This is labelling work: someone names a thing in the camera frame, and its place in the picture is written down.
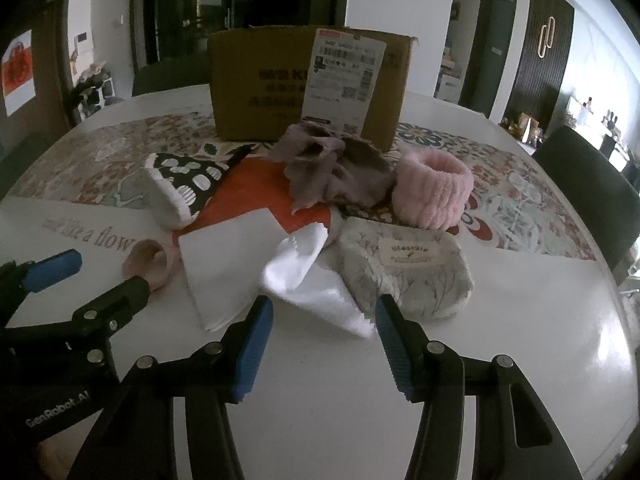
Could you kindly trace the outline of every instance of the red fabric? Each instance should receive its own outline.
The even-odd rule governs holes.
[[[328,229],[331,213],[325,204],[291,213],[293,199],[289,195],[289,180],[284,176],[284,167],[284,163],[260,157],[245,158],[229,171],[195,222],[175,232],[174,240],[191,231],[265,207],[287,233],[313,222],[322,222]]]

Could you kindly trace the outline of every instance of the folded white cloth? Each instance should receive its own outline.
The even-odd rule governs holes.
[[[340,275],[316,262],[327,236],[326,227],[319,222],[292,233],[264,267],[260,286],[267,294],[313,312],[335,326],[370,337],[375,326],[355,304]]]
[[[206,330],[218,330],[251,306],[264,266],[287,237],[264,208],[178,238],[191,295]]]
[[[206,330],[228,325],[259,289],[362,337],[374,326],[340,275],[316,262],[328,232],[320,222],[291,235],[268,209],[178,238],[191,295]]]

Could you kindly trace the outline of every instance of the black and white patterned cloth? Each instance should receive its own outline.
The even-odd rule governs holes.
[[[182,229],[192,223],[207,204],[230,168],[253,146],[240,146],[226,161],[200,160],[172,153],[152,153],[145,170],[152,180],[152,211],[158,223]]]

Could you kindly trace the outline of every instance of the white towel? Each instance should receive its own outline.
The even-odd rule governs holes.
[[[268,293],[361,337],[374,325],[353,301],[340,275],[316,262],[328,236],[321,223],[309,224],[283,240],[264,267],[261,287]]]

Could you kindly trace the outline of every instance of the floral tablecloth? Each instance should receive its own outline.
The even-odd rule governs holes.
[[[148,207],[142,163],[152,152],[216,160],[242,145],[216,137],[213,118],[197,112],[106,126],[60,139],[20,178],[12,196],[116,207]],[[449,231],[499,249],[594,260],[569,212],[544,175],[509,152],[442,132],[399,123],[387,156],[413,147],[447,150],[471,168],[476,184],[465,213]],[[261,144],[257,155],[269,149]],[[398,223],[389,202],[345,213]]]

